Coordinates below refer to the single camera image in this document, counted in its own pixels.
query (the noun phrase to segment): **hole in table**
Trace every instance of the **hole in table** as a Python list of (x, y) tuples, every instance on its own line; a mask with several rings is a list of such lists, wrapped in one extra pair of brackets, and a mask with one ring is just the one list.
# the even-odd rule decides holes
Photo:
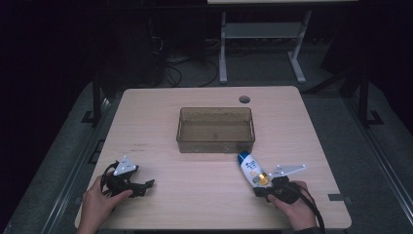
[(247, 103), (249, 103), (249, 102), (251, 101), (251, 99), (250, 99), (248, 96), (241, 96), (241, 97), (239, 98), (239, 101), (240, 101), (240, 103), (247, 104)]

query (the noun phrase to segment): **white bottle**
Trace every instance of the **white bottle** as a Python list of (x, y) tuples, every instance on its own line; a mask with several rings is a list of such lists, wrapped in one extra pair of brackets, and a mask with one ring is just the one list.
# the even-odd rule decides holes
[(238, 154), (238, 162), (244, 175), (252, 187), (267, 187), (270, 185), (269, 177), (258, 165), (252, 155), (247, 151)]

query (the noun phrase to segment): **hand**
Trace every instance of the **hand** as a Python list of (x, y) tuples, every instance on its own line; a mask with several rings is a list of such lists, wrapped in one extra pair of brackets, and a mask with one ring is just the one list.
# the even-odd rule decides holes
[[(299, 186), (307, 190), (307, 184), (304, 181), (294, 181)], [(303, 189), (301, 192), (312, 201), (310, 194)], [(273, 195), (268, 195), (268, 200), (288, 218), (289, 224), (294, 231), (303, 230), (306, 228), (316, 227), (316, 216), (313, 211), (300, 198), (295, 203), (289, 205)]]
[(124, 191), (114, 197), (106, 197), (100, 191), (98, 176), (94, 185), (83, 194), (83, 205), (78, 234), (94, 234), (103, 222), (109, 217), (112, 210), (132, 195), (131, 190)]

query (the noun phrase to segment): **table leg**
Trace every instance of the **table leg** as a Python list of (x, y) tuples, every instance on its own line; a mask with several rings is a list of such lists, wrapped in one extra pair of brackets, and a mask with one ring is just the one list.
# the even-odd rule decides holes
[(221, 22), (221, 53), (219, 55), (219, 82), (227, 84), (227, 62), (225, 60), (225, 18), (226, 13), (222, 13)]
[(300, 52), (301, 45), (303, 44), (304, 36), (306, 35), (306, 30), (308, 27), (310, 16), (311, 16), (311, 11), (307, 11), (301, 23), (300, 30), (298, 32), (297, 45), (295, 46), (292, 52), (288, 52), (288, 58), (289, 58), (289, 61), (291, 62), (292, 69), (294, 70), (295, 77), (297, 77), (297, 81), (300, 84), (306, 83), (306, 78), (304, 77), (303, 71), (301, 70), (297, 57), (298, 57), (298, 53)]

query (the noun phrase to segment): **transparent plastic bin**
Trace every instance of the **transparent plastic bin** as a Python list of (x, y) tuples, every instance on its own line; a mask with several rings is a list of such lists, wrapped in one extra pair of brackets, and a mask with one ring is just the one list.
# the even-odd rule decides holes
[(255, 142), (248, 107), (183, 107), (176, 136), (181, 153), (251, 152)]

